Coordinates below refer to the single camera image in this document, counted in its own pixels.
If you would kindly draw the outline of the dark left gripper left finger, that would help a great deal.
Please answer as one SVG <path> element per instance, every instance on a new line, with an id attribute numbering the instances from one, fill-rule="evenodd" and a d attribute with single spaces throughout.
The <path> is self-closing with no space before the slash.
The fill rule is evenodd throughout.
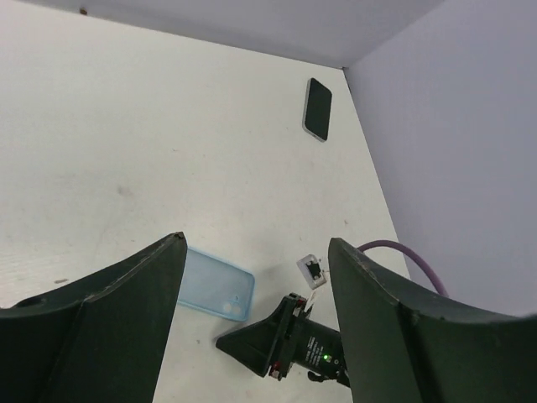
<path id="1" fill-rule="evenodd" d="M 4 402 L 150 402 L 185 267 L 172 233 L 1 311 Z"/>

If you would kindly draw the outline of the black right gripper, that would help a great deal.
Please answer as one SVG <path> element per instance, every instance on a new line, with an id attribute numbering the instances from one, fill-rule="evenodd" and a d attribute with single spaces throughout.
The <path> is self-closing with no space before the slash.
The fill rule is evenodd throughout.
<path id="1" fill-rule="evenodd" d="M 298 365 L 312 382 L 348 385 L 341 334 L 311 321 L 311 311 L 304 297 L 288 294 L 267 318 L 220 336 L 216 348 L 260 377 L 282 380 Z"/>

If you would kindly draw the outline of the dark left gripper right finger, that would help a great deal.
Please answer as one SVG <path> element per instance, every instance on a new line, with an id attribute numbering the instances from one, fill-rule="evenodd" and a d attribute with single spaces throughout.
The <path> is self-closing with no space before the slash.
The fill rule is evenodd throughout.
<path id="1" fill-rule="evenodd" d="M 535 401 L 535 317 L 438 295 L 341 238 L 328 263 L 354 401 Z"/>

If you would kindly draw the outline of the light blue phone case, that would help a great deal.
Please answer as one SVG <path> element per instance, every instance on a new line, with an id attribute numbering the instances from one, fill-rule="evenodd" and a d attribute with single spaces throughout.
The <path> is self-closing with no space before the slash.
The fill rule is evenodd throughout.
<path id="1" fill-rule="evenodd" d="M 188 249 L 178 303 L 233 322 L 249 318 L 254 276 L 222 259 Z"/>

